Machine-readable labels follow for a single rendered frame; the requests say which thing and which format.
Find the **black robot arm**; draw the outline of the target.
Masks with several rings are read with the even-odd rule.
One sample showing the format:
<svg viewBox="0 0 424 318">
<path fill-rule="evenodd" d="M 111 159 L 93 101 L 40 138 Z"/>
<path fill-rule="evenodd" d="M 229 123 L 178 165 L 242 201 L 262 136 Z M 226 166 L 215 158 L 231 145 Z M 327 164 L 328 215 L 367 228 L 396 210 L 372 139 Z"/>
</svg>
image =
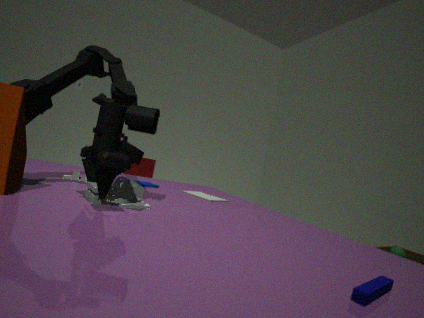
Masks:
<svg viewBox="0 0 424 318">
<path fill-rule="evenodd" d="M 109 73 L 104 71 L 104 60 Z M 124 120 L 128 130 L 155 134 L 160 110 L 138 106 L 137 94 L 131 81 L 127 81 L 121 59 L 114 57 L 106 48 L 95 45 L 81 50 L 74 62 L 48 74 L 39 80 L 23 79 L 10 83 L 21 86 L 25 92 L 25 125 L 40 113 L 49 110 L 51 97 L 86 75 L 104 78 L 111 76 L 111 98 L 100 94 L 92 101 L 100 106 L 97 123 L 123 129 Z M 129 156 L 131 163 L 139 165 L 144 152 L 128 143 L 128 136 L 120 140 L 120 154 Z"/>
</svg>

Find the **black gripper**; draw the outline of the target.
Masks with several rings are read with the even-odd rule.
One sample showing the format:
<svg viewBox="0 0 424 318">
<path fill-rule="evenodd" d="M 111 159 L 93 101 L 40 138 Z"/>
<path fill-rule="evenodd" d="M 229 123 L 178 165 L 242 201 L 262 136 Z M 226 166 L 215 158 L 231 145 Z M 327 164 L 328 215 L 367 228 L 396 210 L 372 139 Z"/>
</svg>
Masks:
<svg viewBox="0 0 424 318">
<path fill-rule="evenodd" d="M 97 123 L 93 144 L 81 148 L 81 159 L 87 180 L 96 182 L 99 198 L 104 199 L 113 184 L 113 180 L 120 174 L 130 170 L 131 159 L 129 156 L 120 154 L 119 144 L 121 137 L 124 138 L 121 128 Z M 124 170 L 125 169 L 125 170 Z"/>
</svg>

